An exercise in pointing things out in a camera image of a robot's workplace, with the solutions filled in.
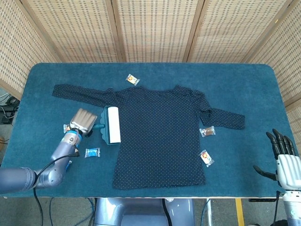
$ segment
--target polka dot shirt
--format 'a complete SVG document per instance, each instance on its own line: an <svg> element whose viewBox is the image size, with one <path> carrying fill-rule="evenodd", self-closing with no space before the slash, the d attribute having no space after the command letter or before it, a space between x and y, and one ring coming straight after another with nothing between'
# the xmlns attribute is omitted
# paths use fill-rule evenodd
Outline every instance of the polka dot shirt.
<svg viewBox="0 0 301 226"><path fill-rule="evenodd" d="M113 187L117 189L204 185L199 119L204 126L243 129L245 117L213 109L197 90L176 86L100 91L56 85L53 96L119 108L121 146Z"/></svg>

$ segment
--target table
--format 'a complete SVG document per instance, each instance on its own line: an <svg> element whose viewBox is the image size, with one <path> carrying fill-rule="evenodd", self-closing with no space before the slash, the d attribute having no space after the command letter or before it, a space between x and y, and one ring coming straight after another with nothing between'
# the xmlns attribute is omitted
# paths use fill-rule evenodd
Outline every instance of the table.
<svg viewBox="0 0 301 226"><path fill-rule="evenodd" d="M72 159L58 187L38 190L51 197L274 197L277 182L258 175L253 165L274 172L275 160L265 132L272 128L293 138L273 70L268 65L202 63L41 63L28 76L12 136L2 167L43 168L79 108L100 115L93 105L52 96L56 84L122 90L133 85L128 74L148 89L175 85L205 93L214 108L243 114L246 128L216 128L216 135L200 137L201 149L215 163L206 168L207 184L173 188L118 190L112 188L118 145L107 146L95 130L80 144L81 157ZM85 148L100 147L100 158L84 158ZM7 194L27 197L32 191Z"/></svg>

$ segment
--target robotic hand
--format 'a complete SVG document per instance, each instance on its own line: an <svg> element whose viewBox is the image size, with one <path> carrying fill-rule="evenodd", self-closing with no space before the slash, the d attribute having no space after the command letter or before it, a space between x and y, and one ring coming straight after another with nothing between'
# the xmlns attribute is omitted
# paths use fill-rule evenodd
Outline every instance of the robotic hand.
<svg viewBox="0 0 301 226"><path fill-rule="evenodd" d="M292 141L273 129L273 136L267 132L277 164L276 174L262 171L254 166L260 175L278 181L285 189L283 201L289 226L301 225L301 160L296 154Z"/></svg>
<svg viewBox="0 0 301 226"><path fill-rule="evenodd" d="M79 109L70 122L71 130L62 138L44 169L33 171L28 167L1 168L0 194L46 188L59 185L66 173L70 157L78 157L78 144L83 135L89 134L97 116Z"/></svg>

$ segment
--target woven screen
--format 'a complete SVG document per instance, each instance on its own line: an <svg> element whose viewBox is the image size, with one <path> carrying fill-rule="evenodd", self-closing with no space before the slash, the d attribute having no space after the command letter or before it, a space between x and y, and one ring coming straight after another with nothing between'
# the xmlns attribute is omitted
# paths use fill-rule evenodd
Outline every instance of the woven screen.
<svg viewBox="0 0 301 226"><path fill-rule="evenodd" d="M181 62L198 1L118 0L128 62Z"/></svg>
<svg viewBox="0 0 301 226"><path fill-rule="evenodd" d="M285 0L210 0L192 62L240 62Z"/></svg>
<svg viewBox="0 0 301 226"><path fill-rule="evenodd" d="M274 69L283 101L301 93L301 1L250 62Z"/></svg>
<svg viewBox="0 0 301 226"><path fill-rule="evenodd" d="M0 85L20 99L31 67L55 61L16 3L1 0Z"/></svg>
<svg viewBox="0 0 301 226"><path fill-rule="evenodd" d="M301 106L287 112L288 120L293 131L293 136L301 155Z"/></svg>
<svg viewBox="0 0 301 226"><path fill-rule="evenodd" d="M104 0L24 0L64 62L117 62Z"/></svg>

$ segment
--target shirt sleeve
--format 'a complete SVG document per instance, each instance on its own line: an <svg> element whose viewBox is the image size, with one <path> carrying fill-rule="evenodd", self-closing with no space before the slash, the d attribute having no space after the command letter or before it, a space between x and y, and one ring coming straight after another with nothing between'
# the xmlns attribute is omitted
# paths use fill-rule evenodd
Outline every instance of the shirt sleeve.
<svg viewBox="0 0 301 226"><path fill-rule="evenodd" d="M196 113L204 126L220 126L230 129L245 128L244 115L211 108L205 95L199 91L194 91L194 97Z"/></svg>
<svg viewBox="0 0 301 226"><path fill-rule="evenodd" d="M76 100L99 107L109 105L120 107L124 102L122 93L114 92L113 89L100 91L69 84L55 85L52 95L54 97Z"/></svg>

